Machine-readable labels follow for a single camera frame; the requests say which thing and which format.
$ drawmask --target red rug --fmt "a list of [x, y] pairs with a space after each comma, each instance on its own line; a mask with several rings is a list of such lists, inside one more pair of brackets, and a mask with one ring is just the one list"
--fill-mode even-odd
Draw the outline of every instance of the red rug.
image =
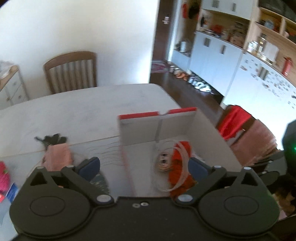
[[152, 61], [151, 73], [166, 73], [169, 72], [168, 65], [163, 61]]

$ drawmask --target pink plush toy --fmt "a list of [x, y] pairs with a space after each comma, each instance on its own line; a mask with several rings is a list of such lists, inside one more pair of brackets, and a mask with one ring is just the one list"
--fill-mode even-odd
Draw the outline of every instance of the pink plush toy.
[[0, 161], [0, 192], [9, 190], [10, 176], [3, 161]]

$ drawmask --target brown door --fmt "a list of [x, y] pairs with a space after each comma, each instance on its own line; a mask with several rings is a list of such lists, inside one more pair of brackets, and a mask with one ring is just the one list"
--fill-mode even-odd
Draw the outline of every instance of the brown door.
[[164, 60], [172, 24], [174, 0], [160, 0], [152, 60]]

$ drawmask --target triangular cutout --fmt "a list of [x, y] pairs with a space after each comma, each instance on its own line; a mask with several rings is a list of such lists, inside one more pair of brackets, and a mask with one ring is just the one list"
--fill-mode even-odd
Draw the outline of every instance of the triangular cutout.
[[251, 185], [251, 186], [258, 186], [258, 183], [256, 182], [256, 180], [254, 179], [254, 177], [250, 173], [245, 174], [242, 184]]
[[34, 179], [31, 182], [31, 186], [41, 185], [41, 184], [47, 184], [43, 174], [41, 172], [38, 172]]

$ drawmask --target white table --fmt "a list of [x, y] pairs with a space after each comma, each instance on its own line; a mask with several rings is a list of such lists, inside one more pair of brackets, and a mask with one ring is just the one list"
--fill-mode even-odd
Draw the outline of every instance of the white table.
[[[82, 155], [81, 160], [84, 156], [100, 158], [114, 198], [128, 195], [131, 192], [124, 167], [118, 165], [118, 115], [165, 113], [176, 108], [179, 105], [154, 84], [96, 87], [27, 101], [0, 111], [0, 159], [6, 163], [12, 180], [21, 186], [44, 155], [42, 144], [34, 137], [61, 133], [68, 137], [72, 152]], [[112, 155], [103, 154], [106, 147], [113, 151]], [[6, 213], [0, 240], [10, 240], [15, 234]]]

